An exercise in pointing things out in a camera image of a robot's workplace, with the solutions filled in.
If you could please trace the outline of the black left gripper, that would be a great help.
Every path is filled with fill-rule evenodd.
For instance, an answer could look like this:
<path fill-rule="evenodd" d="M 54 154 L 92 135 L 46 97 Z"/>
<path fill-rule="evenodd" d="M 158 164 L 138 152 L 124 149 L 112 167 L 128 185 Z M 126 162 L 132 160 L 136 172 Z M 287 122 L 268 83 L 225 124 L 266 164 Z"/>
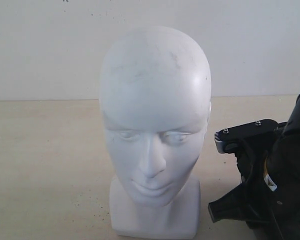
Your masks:
<path fill-rule="evenodd" d="M 268 186 L 266 179 L 267 159 L 285 140 L 285 135 L 277 134 L 214 136 L 220 154 L 235 155 L 241 182 L 224 196 L 208 204 L 213 223 L 222 220 L 242 221 L 250 229 L 263 229 L 270 240 L 289 239 L 266 194 L 266 191 L 274 189 L 273 186 Z"/>

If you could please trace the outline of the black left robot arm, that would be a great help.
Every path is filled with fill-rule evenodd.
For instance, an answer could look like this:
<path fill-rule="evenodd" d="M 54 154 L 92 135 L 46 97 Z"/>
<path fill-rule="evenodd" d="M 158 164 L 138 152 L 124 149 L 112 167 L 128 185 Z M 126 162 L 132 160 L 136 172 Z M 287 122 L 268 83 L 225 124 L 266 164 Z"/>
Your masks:
<path fill-rule="evenodd" d="M 243 221 L 270 240 L 300 240 L 300 94 L 287 121 L 224 128 L 214 142 L 235 156 L 241 182 L 208 204 L 212 222 Z"/>

